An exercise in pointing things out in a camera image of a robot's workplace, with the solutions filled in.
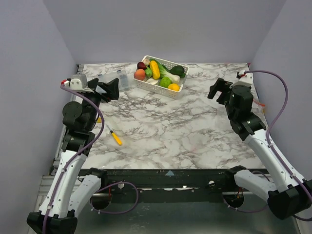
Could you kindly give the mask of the yellow toy corn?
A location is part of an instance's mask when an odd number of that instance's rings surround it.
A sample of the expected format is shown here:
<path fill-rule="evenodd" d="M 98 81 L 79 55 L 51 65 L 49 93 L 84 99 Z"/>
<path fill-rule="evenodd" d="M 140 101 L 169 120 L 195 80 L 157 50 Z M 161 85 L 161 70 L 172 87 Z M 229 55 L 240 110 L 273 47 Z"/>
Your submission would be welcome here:
<path fill-rule="evenodd" d="M 149 66 L 152 71 L 153 79 L 158 80 L 160 78 L 160 70 L 158 67 L 158 63 L 154 60 L 151 60 Z"/>

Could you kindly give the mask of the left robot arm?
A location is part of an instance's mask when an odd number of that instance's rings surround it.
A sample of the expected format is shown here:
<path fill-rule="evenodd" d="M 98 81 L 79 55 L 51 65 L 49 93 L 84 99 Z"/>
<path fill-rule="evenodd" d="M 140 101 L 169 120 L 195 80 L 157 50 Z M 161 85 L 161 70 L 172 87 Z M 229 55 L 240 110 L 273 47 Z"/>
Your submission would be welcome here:
<path fill-rule="evenodd" d="M 65 135 L 58 169 L 39 210 L 31 212 L 27 218 L 27 224 L 35 233 L 73 234 L 78 216 L 92 195 L 107 189 L 107 172 L 95 168 L 89 170 L 77 189 L 74 186 L 92 145 L 100 137 L 92 132 L 98 119 L 101 120 L 100 132 L 104 130 L 105 120 L 99 105 L 119 98 L 118 85 L 118 78 L 104 83 L 98 78 L 88 81 L 85 75 L 74 75 L 62 81 L 61 89 L 82 98 L 82 102 L 71 101 L 63 107 Z"/>

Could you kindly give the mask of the white perforated plastic basket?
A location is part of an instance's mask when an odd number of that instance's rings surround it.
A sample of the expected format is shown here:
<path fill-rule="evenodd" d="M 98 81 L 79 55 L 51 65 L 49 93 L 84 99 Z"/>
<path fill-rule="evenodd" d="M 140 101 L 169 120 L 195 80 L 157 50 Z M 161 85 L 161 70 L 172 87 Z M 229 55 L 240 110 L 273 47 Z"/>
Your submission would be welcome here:
<path fill-rule="evenodd" d="M 137 64 L 133 80 L 138 88 L 177 99 L 189 71 L 186 65 L 145 55 Z"/>

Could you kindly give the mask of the light green toy vegetable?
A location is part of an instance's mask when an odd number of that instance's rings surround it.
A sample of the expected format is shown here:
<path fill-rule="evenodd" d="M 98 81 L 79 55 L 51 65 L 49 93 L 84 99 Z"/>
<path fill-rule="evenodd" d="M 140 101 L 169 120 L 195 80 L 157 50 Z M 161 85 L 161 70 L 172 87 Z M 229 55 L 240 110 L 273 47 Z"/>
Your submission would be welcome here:
<path fill-rule="evenodd" d="M 146 78 L 151 78 L 152 75 L 153 75 L 152 70 L 149 67 L 146 67 L 146 69 L 145 69 L 145 76 L 146 76 Z"/>

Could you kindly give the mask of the clear orange zip bag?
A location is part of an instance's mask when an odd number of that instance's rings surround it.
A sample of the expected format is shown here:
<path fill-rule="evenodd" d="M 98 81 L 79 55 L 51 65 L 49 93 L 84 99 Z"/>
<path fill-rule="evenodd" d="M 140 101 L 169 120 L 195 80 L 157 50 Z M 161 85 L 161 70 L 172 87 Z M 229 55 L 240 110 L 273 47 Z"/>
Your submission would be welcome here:
<path fill-rule="evenodd" d="M 266 105 L 263 103 L 260 103 L 259 100 L 253 99 L 252 109 L 259 112 L 259 113 L 265 113 L 266 112 Z"/>

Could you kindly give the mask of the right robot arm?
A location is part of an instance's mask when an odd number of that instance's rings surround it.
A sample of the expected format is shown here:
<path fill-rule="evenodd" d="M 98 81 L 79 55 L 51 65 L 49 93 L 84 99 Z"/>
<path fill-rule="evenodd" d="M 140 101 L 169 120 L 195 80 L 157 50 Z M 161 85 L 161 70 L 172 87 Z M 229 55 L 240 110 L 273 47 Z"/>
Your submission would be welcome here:
<path fill-rule="evenodd" d="M 266 201 L 271 212 L 279 219 L 293 216 L 312 205 L 309 198 L 312 182 L 306 180 L 274 147 L 267 135 L 265 123 L 252 112 L 253 95 L 250 84 L 235 84 L 218 78 L 210 87 L 208 98 L 216 100 L 226 108 L 233 131 L 258 156 L 269 172 L 272 181 L 253 174 L 250 170 L 236 166 L 226 172 L 225 187 L 235 191 L 244 188 Z"/>

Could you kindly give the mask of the toy peach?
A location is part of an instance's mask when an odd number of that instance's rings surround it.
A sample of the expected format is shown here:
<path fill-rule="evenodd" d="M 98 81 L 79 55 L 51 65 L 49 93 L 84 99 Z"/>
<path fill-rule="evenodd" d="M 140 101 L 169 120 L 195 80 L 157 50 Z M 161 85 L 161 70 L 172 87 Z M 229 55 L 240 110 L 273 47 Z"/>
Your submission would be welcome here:
<path fill-rule="evenodd" d="M 145 80 L 146 78 L 146 73 L 145 70 L 143 69 L 137 69 L 134 73 L 134 79 L 137 80 Z"/>

